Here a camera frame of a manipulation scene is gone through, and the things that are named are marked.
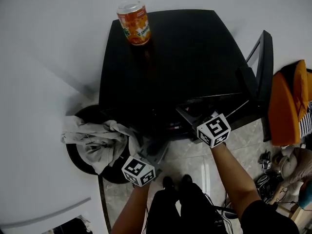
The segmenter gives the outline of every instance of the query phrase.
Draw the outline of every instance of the orange cushion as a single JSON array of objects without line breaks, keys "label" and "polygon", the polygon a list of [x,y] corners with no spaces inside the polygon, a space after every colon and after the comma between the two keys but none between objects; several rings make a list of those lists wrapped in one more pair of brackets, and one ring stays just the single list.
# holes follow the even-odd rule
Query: orange cushion
[{"label": "orange cushion", "polygon": [[273,76],[268,116],[272,145],[285,146],[300,142],[296,107],[289,86],[281,72]]},{"label": "orange cushion", "polygon": [[308,75],[304,60],[300,60],[293,75],[292,97],[299,121],[308,109]]},{"label": "orange cushion", "polygon": [[308,100],[312,100],[312,73],[307,72],[308,75]]}]

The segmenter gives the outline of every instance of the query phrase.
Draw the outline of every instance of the black sleeve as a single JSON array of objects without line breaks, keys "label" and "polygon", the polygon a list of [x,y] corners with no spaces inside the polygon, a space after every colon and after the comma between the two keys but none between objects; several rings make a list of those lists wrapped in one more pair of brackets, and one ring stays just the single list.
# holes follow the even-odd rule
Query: black sleeve
[{"label": "black sleeve", "polygon": [[246,208],[240,223],[244,234],[299,234],[296,224],[290,218],[281,215],[262,200],[255,201]]}]

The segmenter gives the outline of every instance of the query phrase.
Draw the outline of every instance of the white towel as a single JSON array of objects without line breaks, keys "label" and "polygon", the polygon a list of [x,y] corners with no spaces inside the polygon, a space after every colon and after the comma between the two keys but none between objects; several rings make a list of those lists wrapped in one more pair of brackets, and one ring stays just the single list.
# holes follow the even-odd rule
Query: white towel
[{"label": "white towel", "polygon": [[140,146],[134,132],[114,120],[103,124],[85,123],[77,116],[66,116],[61,141],[65,144],[82,145],[85,152],[81,158],[101,174],[108,165],[112,166],[126,147],[129,136],[129,152],[135,155]]}]

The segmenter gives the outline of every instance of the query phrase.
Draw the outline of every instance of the can label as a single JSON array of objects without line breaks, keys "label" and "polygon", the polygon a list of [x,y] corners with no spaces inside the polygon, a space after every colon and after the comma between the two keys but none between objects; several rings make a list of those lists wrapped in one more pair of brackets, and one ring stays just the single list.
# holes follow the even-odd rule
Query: can label
[{"label": "can label", "polygon": [[151,31],[148,24],[145,6],[141,9],[128,13],[118,14],[123,32],[128,41],[133,45],[142,45],[150,39]]}]

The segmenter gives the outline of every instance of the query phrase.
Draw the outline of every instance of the orange soda can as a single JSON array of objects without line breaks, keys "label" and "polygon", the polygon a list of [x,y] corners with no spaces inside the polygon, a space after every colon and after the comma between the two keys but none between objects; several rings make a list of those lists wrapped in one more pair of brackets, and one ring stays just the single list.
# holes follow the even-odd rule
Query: orange soda can
[{"label": "orange soda can", "polygon": [[124,2],[117,9],[123,32],[133,45],[143,45],[151,37],[145,5],[141,1]]}]

